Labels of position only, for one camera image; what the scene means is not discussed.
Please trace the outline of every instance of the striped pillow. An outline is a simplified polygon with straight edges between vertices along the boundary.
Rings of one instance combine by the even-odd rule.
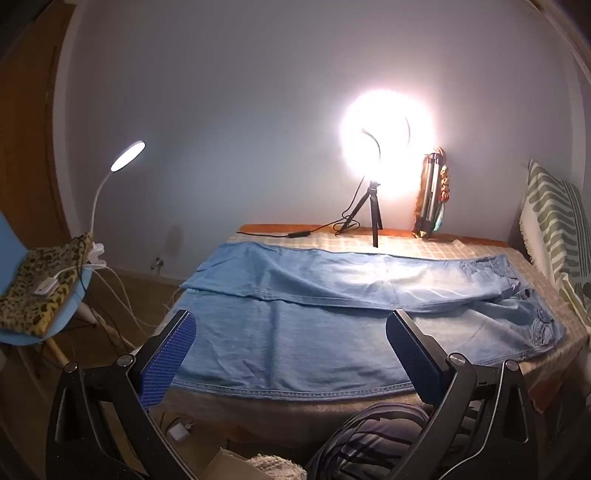
[[[529,208],[537,217],[537,232],[525,227],[524,212]],[[548,265],[560,295],[591,330],[591,235],[577,187],[553,177],[531,160],[519,222],[534,265]],[[539,252],[533,254],[540,241],[545,245],[545,258],[539,258]]]

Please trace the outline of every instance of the white plug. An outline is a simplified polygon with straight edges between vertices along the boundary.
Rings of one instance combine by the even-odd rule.
[[[177,423],[174,427],[170,427],[167,433],[170,434],[173,440],[177,443],[182,442],[190,435],[189,431],[182,423]]]
[[[59,284],[60,283],[57,278],[47,277],[39,284],[33,293],[35,295],[39,295],[40,297],[47,297],[48,295],[51,295],[53,292],[55,292]]]

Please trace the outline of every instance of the blue chair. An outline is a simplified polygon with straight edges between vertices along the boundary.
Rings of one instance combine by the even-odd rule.
[[[4,294],[7,291],[26,254],[27,249],[22,243],[20,243],[19,239],[0,212],[0,294]],[[17,333],[6,329],[0,329],[0,342],[17,346],[33,345],[35,343],[44,342],[51,339],[56,333],[61,332],[76,312],[78,312],[80,318],[84,321],[92,324],[100,322],[110,336],[119,340],[116,330],[106,325],[104,320],[102,320],[98,314],[91,311],[90,308],[82,302],[85,288],[88,288],[91,276],[92,270],[85,268],[82,271],[82,278],[79,278],[76,281],[70,297],[61,306],[57,317],[53,320],[43,338],[28,335],[26,333]],[[123,341],[127,347],[135,348],[124,338],[121,338],[121,341]],[[48,342],[48,345],[53,354],[58,357],[58,360],[61,363],[63,363],[66,357],[61,351],[56,351],[56,348],[59,349],[59,347],[57,347],[52,340]]]

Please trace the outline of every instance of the leopard print cloth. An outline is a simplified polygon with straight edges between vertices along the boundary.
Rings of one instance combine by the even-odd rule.
[[[0,296],[0,327],[43,337],[67,300],[79,269],[72,268],[59,274],[59,286],[47,297],[36,296],[33,291],[60,270],[83,265],[91,247],[92,235],[85,233],[67,245],[29,250],[12,284]]]

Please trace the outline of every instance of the denim fabric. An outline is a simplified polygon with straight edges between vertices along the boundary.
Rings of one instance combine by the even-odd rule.
[[[412,385],[385,336],[404,308],[475,364],[552,348],[563,327],[505,256],[421,260],[224,244],[183,287],[197,337],[173,383],[245,398],[336,400]]]

